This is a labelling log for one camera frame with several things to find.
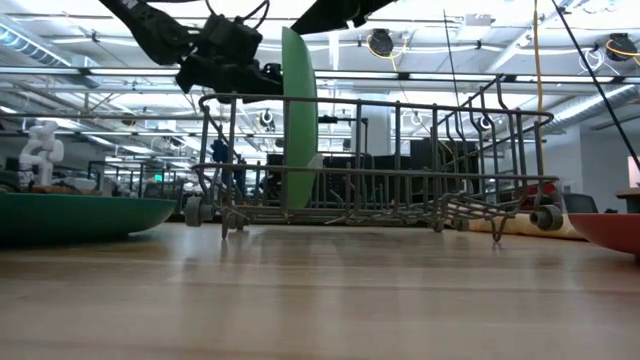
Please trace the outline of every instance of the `ceiling duct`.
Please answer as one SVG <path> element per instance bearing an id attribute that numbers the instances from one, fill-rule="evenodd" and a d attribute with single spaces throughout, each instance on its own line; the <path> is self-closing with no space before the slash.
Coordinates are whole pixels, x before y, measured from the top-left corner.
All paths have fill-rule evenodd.
<path id="1" fill-rule="evenodd" d="M 638 98 L 638 87 L 627 85 L 605 89 L 611 106 L 616 108 Z M 545 132 L 560 131 L 602 114 L 607 107 L 600 94 L 569 100 L 550 110 L 555 119 L 544 127 Z"/>
<path id="2" fill-rule="evenodd" d="M 30 33 L 18 23 L 0 14 L 0 45 L 28 56 L 34 61 L 51 67 L 96 67 L 98 64 L 91 58 L 82 55 L 72 55 L 56 48 L 39 36 Z M 97 76 L 64 75 L 61 78 L 68 83 L 83 85 L 95 89 L 100 85 Z"/>

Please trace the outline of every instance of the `red bowl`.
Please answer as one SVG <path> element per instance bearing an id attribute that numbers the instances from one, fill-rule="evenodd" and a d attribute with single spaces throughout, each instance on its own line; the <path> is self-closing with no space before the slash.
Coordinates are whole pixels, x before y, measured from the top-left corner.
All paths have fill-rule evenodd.
<path id="1" fill-rule="evenodd" d="M 569 221 L 596 245 L 640 255 L 640 214 L 569 214 Z"/>

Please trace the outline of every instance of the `wire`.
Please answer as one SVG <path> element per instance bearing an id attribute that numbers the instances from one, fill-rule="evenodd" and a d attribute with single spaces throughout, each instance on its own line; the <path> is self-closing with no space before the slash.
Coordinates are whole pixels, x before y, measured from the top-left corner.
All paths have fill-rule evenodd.
<path id="1" fill-rule="evenodd" d="M 533 48 L 536 58 L 536 75 L 538 78 L 538 112 L 543 111 L 543 90 L 542 90 L 542 67 L 540 66 L 540 38 L 538 36 L 538 0 L 533 0 Z M 538 116 L 537 123 L 542 121 L 541 116 Z M 542 128 L 540 129 L 540 136 L 538 137 L 538 147 L 540 148 L 540 164 L 542 169 L 538 169 L 541 175 L 544 175 L 544 150 L 542 147 Z"/>
<path id="2" fill-rule="evenodd" d="M 637 53 L 637 52 L 636 53 L 630 53 L 630 52 L 614 49 L 614 48 L 611 47 L 611 43 L 612 42 L 613 42 L 613 40 L 607 41 L 607 44 L 605 45 L 607 47 L 607 50 L 611 51 L 614 54 L 623 55 L 623 56 L 631 56 L 631 57 L 633 57 L 633 61 L 635 61 L 636 64 L 638 64 L 638 66 L 640 66 L 640 60 L 638 60 L 638 57 L 640 56 L 640 53 Z"/>
<path id="3" fill-rule="evenodd" d="M 265 0 L 263 4 L 267 4 L 264 9 L 264 14 L 262 14 L 262 17 L 260 18 L 260 21 L 258 21 L 258 24 L 256 24 L 256 26 L 253 27 L 254 30 L 257 30 L 260 27 L 260 25 L 262 25 L 264 20 L 267 18 L 267 15 L 269 14 L 269 8 L 271 7 L 271 2 L 269 0 Z"/>
<path id="4" fill-rule="evenodd" d="M 405 51 L 407 50 L 407 39 L 404 39 L 404 45 L 402 46 L 402 50 L 400 50 L 397 54 L 395 55 L 389 55 L 389 56 L 382 56 L 382 55 L 378 55 L 376 54 L 372 49 L 371 49 L 371 35 L 367 36 L 367 49 L 369 49 L 369 52 L 371 54 L 373 54 L 373 56 L 380 58 L 380 59 L 386 59 L 386 60 L 395 60 L 396 58 L 398 58 L 400 55 L 403 55 L 405 53 Z M 396 70 L 396 62 L 393 62 L 393 69 Z"/>
<path id="5" fill-rule="evenodd" d="M 575 46 L 576 50 L 578 50 L 578 54 L 580 54 L 580 56 L 584 57 L 584 54 L 582 53 L 582 49 L 580 48 L 580 44 L 578 44 L 578 40 L 576 39 L 575 35 L 573 34 L 573 31 L 571 30 L 571 27 L 569 26 L 569 23 L 567 22 L 567 19 L 564 16 L 564 13 L 563 13 L 564 9 L 560 8 L 560 6 L 558 6 L 558 3 L 556 2 L 556 0 L 551 0 L 551 2 L 553 3 L 554 8 L 556 9 L 558 17 L 562 21 L 562 25 L 564 25 L 564 28 L 567 30 L 567 34 L 569 34 L 569 37 L 571 38 L 571 42 L 573 43 L 573 46 Z M 633 145 L 631 145 L 631 142 L 629 141 L 629 138 L 627 137 L 626 132 L 622 128 L 622 125 L 620 124 L 620 120 L 618 120 L 618 116 L 616 115 L 616 112 L 613 110 L 613 106 L 611 106 L 611 102 L 609 101 L 609 98 L 607 97 L 607 94 L 604 92 L 604 89 L 602 88 L 602 85 L 600 85 L 600 83 L 598 82 L 598 78 L 596 77 L 596 73 L 591 68 L 589 68 L 588 70 L 589 70 L 589 75 L 591 76 L 591 79 L 593 80 L 593 84 L 598 89 L 598 93 L 600 94 L 600 97 L 602 97 L 602 101 L 604 102 L 604 105 L 607 108 L 607 112 L 609 113 L 609 115 L 611 115 L 611 119 L 613 120 L 613 123 L 615 124 L 616 128 L 618 129 L 618 133 L 620 134 L 620 137 L 622 138 L 622 142 L 624 142 L 624 145 L 627 148 L 627 150 L 629 151 L 629 154 L 631 155 L 631 158 L 633 159 L 636 167 L 638 169 L 640 169 L 640 159 L 638 158 L 638 155 L 636 154 L 636 151 L 633 149 Z"/>
<path id="6" fill-rule="evenodd" d="M 205 4 L 207 4 L 207 9 L 212 15 L 216 15 L 216 12 L 213 11 L 213 7 L 211 6 L 211 0 L 204 0 Z"/>

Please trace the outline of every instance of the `ceiling light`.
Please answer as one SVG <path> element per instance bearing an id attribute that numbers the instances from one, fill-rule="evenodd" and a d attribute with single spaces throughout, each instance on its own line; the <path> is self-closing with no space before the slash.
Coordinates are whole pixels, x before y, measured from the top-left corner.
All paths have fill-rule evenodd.
<path id="1" fill-rule="evenodd" d="M 80 44 L 86 42 L 92 42 L 93 40 L 89 38 L 77 38 L 77 39 L 55 39 L 51 40 L 54 44 Z"/>
<path id="2" fill-rule="evenodd" d="M 98 135 L 98 136 L 130 136 L 130 132 L 117 131 L 81 131 L 82 135 Z"/>
<path id="3" fill-rule="evenodd" d="M 93 75 L 122 75 L 122 76 L 175 76 L 179 69 L 127 69 L 127 68 L 93 68 L 89 69 Z"/>
<path id="4" fill-rule="evenodd" d="M 153 154 L 155 152 L 142 146 L 123 146 L 123 148 L 137 154 Z"/>
<path id="5" fill-rule="evenodd" d="M 179 167 L 191 167 L 192 164 L 191 163 L 187 163 L 187 162 L 172 162 L 171 165 L 175 165 L 175 166 L 179 166 Z"/>
<path id="6" fill-rule="evenodd" d="M 103 138 L 97 137 L 97 136 L 87 136 L 89 139 L 97 142 L 98 144 L 102 144 L 102 145 L 106 145 L 106 146 L 116 146 L 114 143 L 112 143 L 111 141 L 107 141 Z"/>
<path id="7" fill-rule="evenodd" d="M 74 68 L 0 66 L 0 73 L 5 75 L 80 75 Z"/>
<path id="8" fill-rule="evenodd" d="M 365 71 L 316 71 L 316 78 L 330 79 L 395 79 L 396 73 L 392 72 L 365 72 Z"/>
<path id="9" fill-rule="evenodd" d="M 8 114 L 15 114 L 17 113 L 17 111 L 13 110 L 13 109 L 9 109 L 8 107 L 4 107 L 4 106 L 0 106 L 0 110 L 8 113 Z"/>
<path id="10" fill-rule="evenodd" d="M 181 133 L 177 133 L 177 132 L 160 132 L 160 131 L 149 131 L 149 132 L 141 132 L 141 133 L 136 133 L 136 135 L 140 135 L 140 136 L 190 136 L 190 133 L 186 133 L 186 132 L 181 132 Z"/>
<path id="11" fill-rule="evenodd" d="M 411 74 L 411 80 L 453 81 L 453 74 Z M 456 81 L 493 81 L 494 75 L 456 74 Z"/>

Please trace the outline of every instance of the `green plate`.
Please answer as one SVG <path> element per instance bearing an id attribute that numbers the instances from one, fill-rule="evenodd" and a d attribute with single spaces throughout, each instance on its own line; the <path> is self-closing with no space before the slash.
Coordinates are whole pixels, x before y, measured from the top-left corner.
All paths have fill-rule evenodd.
<path id="1" fill-rule="evenodd" d="M 316 77 L 311 55 L 298 33 L 282 28 L 282 70 L 284 95 L 304 98 L 317 97 Z M 287 146 L 287 166 L 307 167 L 318 152 L 318 104 L 291 103 Z M 287 182 L 287 205 L 304 208 L 311 197 L 314 174 L 291 173 Z"/>
<path id="2" fill-rule="evenodd" d="M 173 200 L 0 192 L 0 239 L 12 243 L 108 239 L 151 229 Z"/>

